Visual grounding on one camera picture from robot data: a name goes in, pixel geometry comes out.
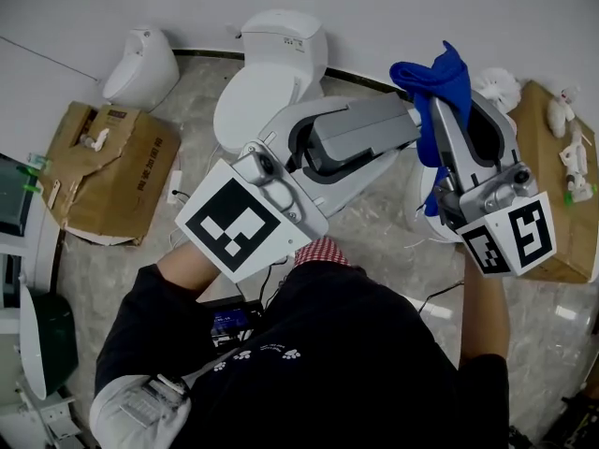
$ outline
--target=gray plastic part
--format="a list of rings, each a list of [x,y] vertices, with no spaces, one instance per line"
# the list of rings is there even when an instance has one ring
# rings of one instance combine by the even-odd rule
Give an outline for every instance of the gray plastic part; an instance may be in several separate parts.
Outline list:
[[[334,172],[363,154],[376,157],[419,137],[397,94],[355,100],[314,121],[310,154],[319,170]]]

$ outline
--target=white toilet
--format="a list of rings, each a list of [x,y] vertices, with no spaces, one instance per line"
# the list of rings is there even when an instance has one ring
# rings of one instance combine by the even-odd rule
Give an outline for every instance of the white toilet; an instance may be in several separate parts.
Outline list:
[[[292,10],[267,10],[241,29],[245,67],[225,88],[214,134],[237,153],[282,108],[323,95],[329,51],[322,23]]]
[[[129,32],[123,60],[102,95],[113,105],[152,111],[179,80],[179,67],[165,35],[151,26]]]

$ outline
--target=tile floor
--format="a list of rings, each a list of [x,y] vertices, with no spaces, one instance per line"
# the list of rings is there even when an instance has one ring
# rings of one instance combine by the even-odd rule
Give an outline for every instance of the tile floor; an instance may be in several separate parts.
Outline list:
[[[192,193],[204,177],[216,146],[212,115],[219,94],[243,63],[202,57],[180,57],[182,78],[153,114],[181,132],[180,155],[173,167],[183,170],[182,190]],[[375,91],[325,78],[326,94],[369,96]],[[223,157],[217,150],[212,163]],[[405,151],[395,166],[331,220],[330,234],[347,258],[364,267],[375,280],[410,297],[415,305],[462,277],[463,257],[453,246],[406,231],[402,188],[415,162]],[[68,381],[84,420],[93,399],[95,359],[119,303],[138,268],[154,263],[177,242],[181,233],[173,223],[179,206],[166,202],[166,192],[147,238],[138,248],[102,248],[67,235],[62,253],[58,291],[75,314],[80,366]],[[289,270],[275,267],[266,297]],[[241,282],[248,298],[256,298],[264,271]],[[512,322],[510,407],[512,423],[531,438],[540,437],[559,413],[562,396],[570,396],[584,379],[597,343],[590,337],[597,287],[506,279]],[[219,279],[205,298],[235,293]],[[462,292],[457,288],[425,308],[423,318],[449,358],[457,363],[460,351]]]

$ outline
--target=cardboard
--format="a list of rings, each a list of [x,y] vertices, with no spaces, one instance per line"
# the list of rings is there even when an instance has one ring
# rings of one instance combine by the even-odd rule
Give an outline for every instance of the cardboard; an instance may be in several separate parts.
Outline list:
[[[82,133],[96,140],[107,128],[100,151],[79,143]],[[73,102],[48,150],[42,197],[66,231],[103,245],[140,244],[179,145],[141,110]]]
[[[536,177],[539,192],[548,192],[557,252],[547,261],[531,269],[526,278],[554,282],[588,282],[592,278],[597,248],[599,198],[597,195],[581,203],[566,206],[564,196],[565,166],[559,153],[570,144],[566,132],[555,138],[547,124],[547,107],[553,95],[535,81],[522,89],[519,105],[510,112],[518,125],[518,145],[522,161]],[[577,118],[585,137],[595,144],[593,131]],[[597,155],[586,141],[589,173],[585,176],[591,184],[597,183]]]

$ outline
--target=blue cloth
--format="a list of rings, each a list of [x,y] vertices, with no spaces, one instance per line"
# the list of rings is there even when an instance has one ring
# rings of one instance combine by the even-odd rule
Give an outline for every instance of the blue cloth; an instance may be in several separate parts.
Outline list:
[[[414,106],[420,113],[422,128],[416,147],[418,158],[425,167],[441,166],[429,110],[431,97],[438,96],[451,104],[458,111],[463,128],[468,125],[472,106],[468,67],[461,60],[456,49],[446,41],[443,44],[446,47],[446,52],[435,58],[431,68],[409,62],[398,62],[389,69],[389,75],[393,82],[414,98]],[[438,171],[435,183],[445,175],[446,170]],[[427,216],[439,214],[437,202],[432,194],[429,195],[425,204]]]

